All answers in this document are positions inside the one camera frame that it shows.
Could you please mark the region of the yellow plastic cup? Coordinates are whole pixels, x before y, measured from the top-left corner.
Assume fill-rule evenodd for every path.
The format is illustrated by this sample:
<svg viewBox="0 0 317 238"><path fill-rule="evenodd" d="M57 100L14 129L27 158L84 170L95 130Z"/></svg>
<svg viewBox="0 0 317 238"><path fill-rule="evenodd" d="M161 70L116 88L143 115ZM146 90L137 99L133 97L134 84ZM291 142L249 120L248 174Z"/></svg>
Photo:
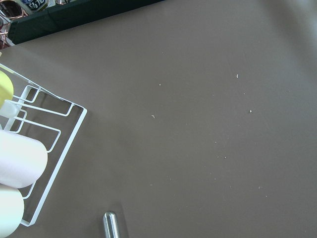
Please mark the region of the yellow plastic cup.
<svg viewBox="0 0 317 238"><path fill-rule="evenodd" d="M3 72L0 72L0 106L5 100L12 100L14 88L10 78Z"/></svg>

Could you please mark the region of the steel muddler with black tip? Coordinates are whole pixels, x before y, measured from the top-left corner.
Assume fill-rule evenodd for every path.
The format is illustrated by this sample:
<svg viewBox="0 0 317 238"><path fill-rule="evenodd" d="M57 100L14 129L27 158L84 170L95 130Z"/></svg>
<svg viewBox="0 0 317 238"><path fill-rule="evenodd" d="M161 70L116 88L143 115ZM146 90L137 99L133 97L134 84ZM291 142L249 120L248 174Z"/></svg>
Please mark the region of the steel muddler with black tip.
<svg viewBox="0 0 317 238"><path fill-rule="evenodd" d="M117 216L112 211L103 215L103 224L106 238L120 238Z"/></svg>

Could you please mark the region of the black cloth strip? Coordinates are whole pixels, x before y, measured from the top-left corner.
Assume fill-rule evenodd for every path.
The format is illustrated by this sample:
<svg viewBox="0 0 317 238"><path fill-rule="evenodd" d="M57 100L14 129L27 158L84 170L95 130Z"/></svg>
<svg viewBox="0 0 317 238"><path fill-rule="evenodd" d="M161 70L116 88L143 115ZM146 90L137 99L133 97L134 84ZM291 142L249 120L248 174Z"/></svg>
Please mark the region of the black cloth strip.
<svg viewBox="0 0 317 238"><path fill-rule="evenodd" d="M159 0L76 0L11 22L7 37L15 45L125 13Z"/></svg>

